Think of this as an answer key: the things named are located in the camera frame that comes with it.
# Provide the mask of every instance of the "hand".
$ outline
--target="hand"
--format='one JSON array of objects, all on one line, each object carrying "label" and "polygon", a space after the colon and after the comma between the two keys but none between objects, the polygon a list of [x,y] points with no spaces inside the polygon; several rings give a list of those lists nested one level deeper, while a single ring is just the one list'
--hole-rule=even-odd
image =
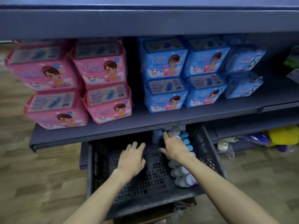
[{"label": "hand", "polygon": [[125,184],[144,168],[145,159],[142,158],[144,147],[145,143],[141,143],[137,148],[137,142],[133,142],[132,145],[128,145],[126,150],[121,152],[118,166],[114,171],[121,173],[120,176],[124,178]]},{"label": "hand", "polygon": [[166,131],[163,132],[163,137],[166,149],[160,148],[159,150],[170,158],[181,163],[181,158],[185,154],[190,153],[185,143],[181,139],[176,138],[174,135],[168,135]]}]

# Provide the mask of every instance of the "right hand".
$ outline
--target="right hand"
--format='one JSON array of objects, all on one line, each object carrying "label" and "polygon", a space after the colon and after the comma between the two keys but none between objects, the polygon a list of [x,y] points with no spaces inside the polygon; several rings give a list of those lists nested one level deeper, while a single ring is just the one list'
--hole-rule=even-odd
[{"label": "right hand", "polygon": [[190,153],[181,139],[176,138],[174,135],[168,135],[166,131],[163,132],[163,137],[166,148],[160,148],[159,150],[170,158],[180,162],[180,158]]}]

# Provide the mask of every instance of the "floor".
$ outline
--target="floor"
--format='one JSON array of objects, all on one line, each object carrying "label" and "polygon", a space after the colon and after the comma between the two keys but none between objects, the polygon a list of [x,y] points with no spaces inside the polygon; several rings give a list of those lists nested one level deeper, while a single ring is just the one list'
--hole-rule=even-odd
[{"label": "floor", "polygon": [[[0,223],[60,224],[86,198],[87,172],[79,169],[80,143],[33,153],[34,123],[23,115],[32,94],[5,69],[11,45],[0,46]],[[279,222],[299,220],[299,149],[281,154],[269,148],[221,157],[231,181]],[[226,223],[206,195],[185,211],[180,223]]]}]

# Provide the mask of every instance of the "plastic crate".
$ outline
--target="plastic crate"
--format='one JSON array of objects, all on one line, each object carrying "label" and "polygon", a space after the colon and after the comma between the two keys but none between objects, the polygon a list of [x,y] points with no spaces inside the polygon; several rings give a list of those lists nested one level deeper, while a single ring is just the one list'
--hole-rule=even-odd
[{"label": "plastic crate", "polygon": [[[192,133],[190,133],[189,140],[196,157],[222,177],[226,177],[226,172],[204,126],[191,127],[190,132]],[[107,215],[107,219],[118,218],[204,194],[204,190],[198,184],[189,188],[180,188],[174,184],[175,178],[170,175],[169,160],[159,151],[160,145],[149,143],[151,133],[151,131],[148,131],[123,135],[96,140],[91,143],[90,158],[94,162],[90,162],[88,165],[93,167],[88,168],[88,176],[91,179],[88,184],[89,194],[92,194],[103,184],[113,170],[117,168],[121,151],[127,144],[131,144],[134,140],[137,140],[138,144],[147,143],[143,153],[146,160],[145,168],[119,192]]]}]

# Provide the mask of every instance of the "pink package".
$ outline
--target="pink package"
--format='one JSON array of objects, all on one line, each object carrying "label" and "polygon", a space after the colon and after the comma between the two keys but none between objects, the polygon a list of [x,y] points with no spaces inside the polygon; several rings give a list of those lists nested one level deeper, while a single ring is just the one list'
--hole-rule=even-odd
[{"label": "pink package", "polygon": [[126,51],[118,42],[76,44],[71,54],[87,88],[126,81]]},{"label": "pink package", "polygon": [[96,44],[96,43],[107,43],[107,42],[119,42],[123,44],[123,40],[120,37],[84,37],[77,38],[78,44]]},{"label": "pink package", "polygon": [[28,48],[39,48],[46,46],[61,46],[67,52],[73,46],[73,39],[24,39],[24,40],[14,40],[13,41],[18,48],[28,49]]},{"label": "pink package", "polygon": [[84,104],[97,124],[130,116],[132,93],[126,82],[87,89]]},{"label": "pink package", "polygon": [[35,91],[82,88],[74,64],[59,46],[16,49],[6,57],[5,65]]},{"label": "pink package", "polygon": [[47,130],[85,126],[89,120],[76,89],[35,94],[24,107],[24,113]]}]

